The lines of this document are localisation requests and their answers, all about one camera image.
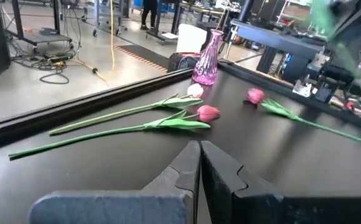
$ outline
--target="glass vase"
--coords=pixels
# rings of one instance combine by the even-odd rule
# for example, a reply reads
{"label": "glass vase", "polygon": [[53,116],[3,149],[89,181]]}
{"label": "glass vase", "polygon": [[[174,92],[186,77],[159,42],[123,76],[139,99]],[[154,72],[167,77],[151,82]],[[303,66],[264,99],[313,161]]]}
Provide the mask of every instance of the glass vase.
{"label": "glass vase", "polygon": [[199,84],[212,85],[217,77],[218,43],[223,35],[220,30],[211,30],[211,40],[201,53],[193,70],[193,80]]}

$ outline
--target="gray floor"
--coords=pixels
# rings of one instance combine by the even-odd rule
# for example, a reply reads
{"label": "gray floor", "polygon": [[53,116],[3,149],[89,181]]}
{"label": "gray floor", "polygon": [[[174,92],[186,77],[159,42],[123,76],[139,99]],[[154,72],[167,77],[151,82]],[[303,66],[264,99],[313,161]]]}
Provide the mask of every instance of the gray floor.
{"label": "gray floor", "polygon": [[[4,8],[12,15],[10,3],[5,3]],[[82,10],[76,10],[77,16],[82,15]],[[21,8],[22,25],[25,28],[38,30],[41,27],[53,27],[52,9],[49,7],[24,5]],[[162,30],[167,31],[171,28],[171,15],[164,15],[162,18]],[[42,83],[39,78],[50,72],[32,70],[13,63],[8,70],[0,75],[0,120],[37,110],[46,106],[68,101],[81,96],[89,95],[99,91],[107,90],[117,86],[129,84],[132,82],[163,75],[164,72],[151,67],[141,61],[132,58],[120,51],[115,50],[115,69],[111,71],[111,52],[110,52],[110,30],[109,25],[102,23],[101,28],[107,32],[99,31],[98,37],[92,36],[94,27],[93,18],[89,18],[88,23],[80,22],[82,33],[82,48],[79,51],[80,59],[96,67],[99,71],[109,77],[103,81],[92,74],[89,68],[83,66],[70,66],[63,72],[70,79],[67,85],[49,85]],[[193,22],[190,15],[184,15],[182,22]],[[61,28],[64,28],[64,21],[60,22]],[[68,35],[76,44],[78,26],[76,19],[68,19]],[[114,45],[138,44],[149,50],[155,51],[163,56],[170,56],[176,49],[176,43],[166,43],[162,46],[155,38],[146,39],[144,32],[139,30],[140,13],[134,11],[130,19],[124,20],[124,25],[128,31],[124,31],[121,37],[114,36]],[[32,46],[18,41],[24,50],[32,52]],[[51,43],[50,45],[39,45],[40,52],[55,51],[63,47],[63,43]],[[233,47],[230,52],[231,60],[248,57],[256,54],[239,47]],[[255,68],[259,57],[248,60],[243,64],[246,67]],[[53,81],[60,81],[60,77],[52,77]]]}

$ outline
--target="cart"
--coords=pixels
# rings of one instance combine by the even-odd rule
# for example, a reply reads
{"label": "cart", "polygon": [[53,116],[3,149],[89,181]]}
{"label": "cart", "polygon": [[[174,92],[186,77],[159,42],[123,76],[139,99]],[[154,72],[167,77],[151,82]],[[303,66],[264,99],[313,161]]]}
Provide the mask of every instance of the cart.
{"label": "cart", "polygon": [[[109,0],[96,0],[95,3],[88,2],[83,6],[83,16],[81,17],[81,20],[83,22],[86,22],[88,19],[88,9],[93,8],[95,12],[95,28],[92,32],[92,35],[94,37],[98,36],[98,29],[100,28],[101,20],[103,18],[106,19],[106,23],[109,24],[109,29],[113,29],[113,25],[110,24],[110,2]],[[117,19],[117,28],[116,28],[116,35],[120,35],[122,28],[124,30],[128,30],[127,27],[122,25],[123,21],[123,9],[124,9],[124,0],[114,0],[113,1],[113,17],[114,19]]]}

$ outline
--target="black table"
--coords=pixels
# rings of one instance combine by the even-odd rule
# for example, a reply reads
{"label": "black table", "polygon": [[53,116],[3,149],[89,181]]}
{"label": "black table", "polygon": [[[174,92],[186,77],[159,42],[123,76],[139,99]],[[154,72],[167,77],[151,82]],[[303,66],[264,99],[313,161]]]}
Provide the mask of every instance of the black table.
{"label": "black table", "polygon": [[[247,89],[255,86],[221,70],[202,97],[204,104],[221,110],[211,130],[119,134],[15,161],[7,158],[11,152],[166,117],[174,112],[148,111],[60,136],[47,134],[65,123],[183,95],[190,76],[190,70],[174,72],[0,121],[0,223],[27,223],[32,204],[54,190],[141,189],[191,139],[211,141],[281,191],[361,195],[361,143],[244,103]],[[303,118],[361,137],[359,128],[270,90],[265,93]],[[199,197],[198,223],[210,223],[202,185]]]}

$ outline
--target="tulip bud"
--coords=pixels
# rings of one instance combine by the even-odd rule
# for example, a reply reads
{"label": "tulip bud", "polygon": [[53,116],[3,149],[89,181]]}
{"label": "tulip bud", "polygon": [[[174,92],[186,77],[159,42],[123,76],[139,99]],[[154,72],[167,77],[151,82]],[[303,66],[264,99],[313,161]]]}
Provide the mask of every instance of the tulip bud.
{"label": "tulip bud", "polygon": [[258,103],[261,103],[264,97],[265,94],[262,90],[257,88],[250,88],[247,92],[246,100],[257,105]]}
{"label": "tulip bud", "polygon": [[193,96],[194,98],[200,98],[203,95],[204,89],[200,84],[195,83],[188,87],[187,94]]}
{"label": "tulip bud", "polygon": [[220,117],[219,109],[208,105],[201,106],[197,110],[197,114],[199,116],[199,120],[206,123],[216,120]]}

